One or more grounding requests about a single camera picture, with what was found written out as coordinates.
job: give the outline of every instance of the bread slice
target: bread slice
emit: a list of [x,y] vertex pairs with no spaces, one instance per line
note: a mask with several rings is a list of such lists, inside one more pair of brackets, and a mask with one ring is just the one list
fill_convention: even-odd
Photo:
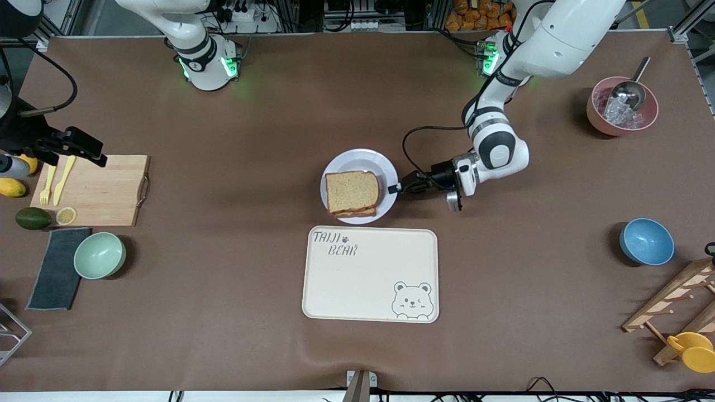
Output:
[[334,217],[368,217],[368,216],[375,216],[378,214],[378,211],[375,208],[368,208],[364,211],[359,211],[359,212],[340,212],[337,214],[334,214]]
[[378,178],[372,172],[341,172],[325,175],[327,211],[362,212],[375,208],[380,197]]

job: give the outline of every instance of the cutting board handle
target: cutting board handle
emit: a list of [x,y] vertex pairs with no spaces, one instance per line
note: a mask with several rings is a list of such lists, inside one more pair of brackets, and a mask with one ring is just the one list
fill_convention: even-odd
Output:
[[149,188],[152,186],[152,181],[149,179],[149,172],[144,173],[142,185],[139,186],[139,194],[137,195],[137,208],[141,208],[144,202],[149,197]]

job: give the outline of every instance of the lemon slice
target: lemon slice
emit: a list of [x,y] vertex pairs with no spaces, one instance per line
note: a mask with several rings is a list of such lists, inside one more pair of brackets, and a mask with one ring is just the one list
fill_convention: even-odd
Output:
[[77,210],[72,207],[65,207],[57,211],[57,224],[67,226],[77,219]]

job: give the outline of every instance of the pink bowl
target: pink bowl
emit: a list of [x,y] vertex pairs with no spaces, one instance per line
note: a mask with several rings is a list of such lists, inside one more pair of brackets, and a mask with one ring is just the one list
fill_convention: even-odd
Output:
[[593,91],[591,91],[591,96],[588,98],[588,104],[586,105],[586,116],[588,116],[589,122],[591,122],[591,124],[598,131],[607,135],[617,137],[620,135],[630,134],[632,132],[638,132],[643,129],[646,129],[656,121],[656,118],[658,117],[658,100],[656,99],[656,96],[653,95],[653,92],[651,92],[651,90],[642,83],[641,85],[643,85],[643,88],[646,89],[646,101],[636,113],[636,115],[640,114],[643,117],[643,122],[638,124],[637,128],[629,129],[611,124],[596,109],[595,98],[597,95],[599,95],[599,93],[604,94],[605,92],[607,96],[607,94],[611,92],[611,89],[613,89],[613,87],[623,81],[628,81],[629,79],[630,78],[626,77],[605,78],[602,79],[598,84],[596,84],[596,86],[593,88]]

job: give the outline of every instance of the fork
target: fork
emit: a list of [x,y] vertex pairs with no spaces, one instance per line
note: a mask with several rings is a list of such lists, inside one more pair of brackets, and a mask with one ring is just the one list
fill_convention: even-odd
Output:
[[51,193],[52,182],[54,181],[54,173],[57,171],[57,166],[49,165],[47,170],[47,183],[45,183],[45,189],[40,193],[40,205],[46,207],[49,205],[49,195]]

